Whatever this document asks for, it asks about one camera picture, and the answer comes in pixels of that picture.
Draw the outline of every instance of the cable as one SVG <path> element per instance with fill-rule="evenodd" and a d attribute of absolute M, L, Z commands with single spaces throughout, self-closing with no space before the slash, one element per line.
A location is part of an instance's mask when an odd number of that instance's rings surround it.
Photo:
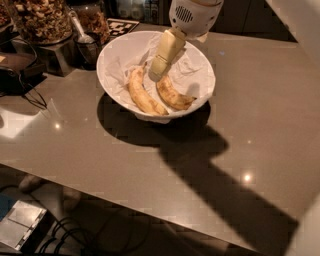
<path fill-rule="evenodd" d="M 3 186 L 3 187 L 0 187 L 0 193 L 6 189 L 9 189 L 9 188 L 18 188 L 17 185 L 7 185 L 7 186 Z M 30 196 L 35 202 L 37 202 L 39 204 L 40 207 L 46 209 L 46 207 L 40 202 L 40 200 L 38 200 L 36 197 L 34 197 L 31 193 L 28 194 L 28 196 Z M 147 231 L 146 231 L 146 234 L 144 235 L 143 239 L 138 242 L 136 245 L 128 248 L 129 244 L 130 244 L 130 241 L 131 241 L 131 238 L 132 238 L 132 235 L 133 235 L 133 226 L 131 227 L 130 229 L 130 233 L 129 233 L 129 236 L 128 236 L 128 240 L 126 241 L 124 247 L 119 250 L 119 251 L 113 251 L 113 250 L 102 250 L 102 249 L 98 249 L 98 248 L 94 248 L 95 246 L 93 246 L 93 242 L 94 241 L 98 241 L 99 239 L 99 236 L 102 234 L 102 231 L 106 228 L 107 224 L 112 220 L 112 218 L 114 216 L 116 216 L 117 213 L 119 213 L 121 210 L 123 210 L 125 208 L 120 208 L 118 209 L 117 211 L 113 212 L 112 215 L 107 218 L 107 220 L 104 222 L 104 224 L 101 226 L 101 228 L 99 229 L 99 231 L 93 236 L 93 238 L 90 240 L 90 242 L 83 242 L 81 241 L 80 239 L 78 239 L 76 236 L 74 236 L 74 233 L 76 232 L 81 232 L 83 235 L 84 235 L 84 238 L 85 238 L 85 234 L 90 234 L 87 230 L 81 228 L 80 226 L 80 223 L 79 224 L 79 228 L 74 228 L 74 229 L 71 229 L 71 230 L 67 230 L 65 228 L 65 224 L 66 223 L 62 223 L 64 221 L 66 221 L 67 219 L 73 219 L 72 217 L 65 217 L 64 219 L 62 220 L 58 220 L 53 214 L 52 214 L 52 217 L 54 218 L 55 222 L 57 222 L 56 226 L 54 227 L 53 231 L 54 234 L 56 234 L 56 232 L 62 228 L 66 233 L 63 235 L 62 239 L 61 239 L 61 242 L 59 242 L 59 244 L 56 246 L 55 248 L 55 253 L 54 254 L 51 254 L 51 255 L 57 255 L 57 253 L 59 252 L 61 246 L 63 245 L 63 243 L 65 242 L 65 240 L 67 239 L 67 237 L 72 237 L 75 241 L 77 241 L 81 246 L 84 247 L 85 250 L 89 251 L 90 253 L 93 253 L 93 254 L 101 254 L 101 255 L 124 255 L 124 254 L 128 254 L 128 253 L 131 253 L 135 250 L 137 250 L 139 247 L 141 247 L 146 239 L 148 238 L 148 235 L 150 233 L 150 227 L 151 227 L 151 219 L 150 219 L 150 216 L 146 215 L 148 217 L 148 227 L 147 227 Z M 52 243 L 53 241 L 57 240 L 57 238 L 51 238 L 49 239 L 46 243 L 44 243 L 42 245 L 42 247 L 40 248 L 39 250 L 39 253 L 45 253 L 45 250 L 47 249 L 47 247 L 49 246 L 50 243 Z"/>
<path fill-rule="evenodd" d="M 6 190 L 8 188 L 18 188 L 18 186 L 17 185 L 7 185 L 7 186 L 0 187 L 0 193 L 2 193 L 4 190 Z"/>
<path fill-rule="evenodd" d="M 58 230 L 62 227 L 62 226 L 65 226 L 66 224 L 69 224 L 69 223 L 72 223 L 72 222 L 75 222 L 79 227 L 81 226 L 80 223 L 75 219 L 75 218 L 72 218 L 70 216 L 68 217 L 64 217 L 62 218 L 59 222 L 57 222 L 57 224 L 55 225 L 55 227 L 52 229 L 52 233 L 51 235 L 54 237 L 56 235 L 56 233 L 58 232 Z"/>
<path fill-rule="evenodd" d="M 50 238 L 48 241 L 46 241 L 42 246 L 41 246 L 41 248 L 39 249 L 39 253 L 45 253 L 46 252 L 46 250 L 47 250 L 47 248 L 48 248 L 48 246 L 52 243 L 52 242 L 54 242 L 54 241 L 56 241 L 57 239 L 55 238 L 55 237 L 52 237 L 52 238 Z"/>

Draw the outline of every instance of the jar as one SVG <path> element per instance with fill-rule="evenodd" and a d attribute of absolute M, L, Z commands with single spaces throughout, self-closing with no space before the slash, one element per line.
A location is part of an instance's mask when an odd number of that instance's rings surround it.
<path fill-rule="evenodd" d="M 96 34 L 102 45 L 109 41 L 110 30 L 103 0 L 67 0 L 67 4 L 77 13 L 84 32 Z"/>
<path fill-rule="evenodd" d="M 131 16 L 134 20 L 144 20 L 143 0 L 132 0 Z"/>
<path fill-rule="evenodd" d="M 11 17 L 3 1 L 0 0 L 0 29 L 11 23 Z"/>
<path fill-rule="evenodd" d="M 31 44 L 50 45 L 72 35 L 64 0 L 4 0 L 20 36 Z"/>
<path fill-rule="evenodd" d="M 132 0 L 118 0 L 118 14 L 122 19 L 131 18 Z"/>

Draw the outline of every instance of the gray countertop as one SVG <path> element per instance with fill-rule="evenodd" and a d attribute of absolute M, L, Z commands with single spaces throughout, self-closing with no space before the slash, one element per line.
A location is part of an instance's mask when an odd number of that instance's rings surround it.
<path fill-rule="evenodd" d="M 37 86 L 47 110 L 0 99 L 0 163 L 281 255 L 320 190 L 319 69 L 296 43 L 210 33 L 194 44 L 217 79 L 195 113 L 143 122 L 95 71 L 48 75 Z"/>

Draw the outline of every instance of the banana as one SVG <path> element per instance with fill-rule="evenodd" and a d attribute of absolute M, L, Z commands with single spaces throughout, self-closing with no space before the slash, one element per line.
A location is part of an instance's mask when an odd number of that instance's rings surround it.
<path fill-rule="evenodd" d="M 176 110 L 187 110 L 195 97 L 179 93 L 172 85 L 168 75 L 165 75 L 157 82 L 157 90 L 161 99 L 170 107 Z"/>
<path fill-rule="evenodd" d="M 159 102 L 153 99 L 143 88 L 144 68 L 147 63 L 134 69 L 129 78 L 129 93 L 137 107 L 151 115 L 169 115 L 168 111 Z"/>

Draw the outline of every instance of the electronic device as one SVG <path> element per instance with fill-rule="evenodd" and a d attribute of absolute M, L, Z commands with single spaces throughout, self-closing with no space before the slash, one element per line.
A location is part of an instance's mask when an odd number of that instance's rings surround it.
<path fill-rule="evenodd" d="M 53 221 L 46 209 L 0 194 L 0 248 L 34 252 Z"/>

